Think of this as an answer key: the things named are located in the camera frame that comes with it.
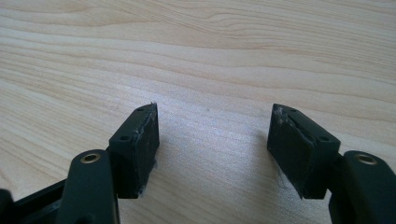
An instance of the small hole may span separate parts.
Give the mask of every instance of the small hole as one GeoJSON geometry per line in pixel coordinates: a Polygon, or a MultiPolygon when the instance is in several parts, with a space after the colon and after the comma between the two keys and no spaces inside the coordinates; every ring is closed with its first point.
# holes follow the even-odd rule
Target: small hole
{"type": "Polygon", "coordinates": [[[366,156],[363,154],[356,155],[358,161],[363,162],[368,165],[376,165],[376,160],[373,157],[366,156]]]}
{"type": "Polygon", "coordinates": [[[79,217],[75,224],[92,224],[94,220],[94,216],[89,214],[85,217],[79,217]]]}
{"type": "Polygon", "coordinates": [[[82,163],[92,163],[100,160],[100,154],[92,153],[88,154],[85,157],[81,158],[82,163]]]}
{"type": "Polygon", "coordinates": [[[126,141],[126,140],[128,140],[128,139],[129,139],[129,136],[122,136],[122,137],[120,138],[121,141],[126,141]]]}
{"type": "Polygon", "coordinates": [[[321,137],[319,138],[319,140],[320,140],[320,141],[323,141],[323,142],[329,142],[329,141],[330,141],[330,139],[329,139],[328,137],[325,137],[325,136],[321,136],[321,137]]]}
{"type": "Polygon", "coordinates": [[[86,156],[86,157],[84,158],[84,160],[85,160],[85,161],[94,161],[94,160],[96,160],[96,158],[97,158],[96,155],[89,155],[89,156],[86,156]]]}

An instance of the black plastic part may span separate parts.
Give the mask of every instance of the black plastic part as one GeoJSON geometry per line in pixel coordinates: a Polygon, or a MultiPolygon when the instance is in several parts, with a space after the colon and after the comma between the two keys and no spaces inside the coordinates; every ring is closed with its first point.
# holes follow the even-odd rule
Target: black plastic part
{"type": "Polygon", "coordinates": [[[144,190],[159,145],[156,104],[137,108],[110,138],[107,151],[119,198],[135,199],[144,190]]]}
{"type": "Polygon", "coordinates": [[[340,141],[300,111],[273,105],[267,148],[300,197],[323,199],[340,141]]]}
{"type": "Polygon", "coordinates": [[[9,222],[7,213],[13,204],[11,193],[6,189],[0,189],[0,224],[9,222]]]}
{"type": "Polygon", "coordinates": [[[57,224],[120,223],[111,164],[104,150],[76,156],[70,165],[57,224]]]}
{"type": "Polygon", "coordinates": [[[396,175],[383,160],[348,151],[341,169],[355,223],[396,223],[396,175]]]}
{"type": "Polygon", "coordinates": [[[356,211],[350,201],[344,178],[342,163],[344,157],[338,154],[337,160],[332,164],[329,178],[329,190],[332,197],[329,202],[329,212],[333,224],[352,224],[356,221],[356,211]]]}
{"type": "Polygon", "coordinates": [[[9,204],[6,212],[0,212],[0,223],[54,223],[63,190],[64,180],[9,204]]]}

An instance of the wooden table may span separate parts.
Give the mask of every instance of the wooden table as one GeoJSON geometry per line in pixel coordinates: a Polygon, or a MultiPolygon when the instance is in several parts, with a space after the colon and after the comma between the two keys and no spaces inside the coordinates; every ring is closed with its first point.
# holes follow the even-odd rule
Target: wooden table
{"type": "Polygon", "coordinates": [[[158,103],[158,167],[122,223],[330,223],[266,149],[273,103],[396,170],[396,4],[0,2],[0,187],[15,200],[158,103]]]}

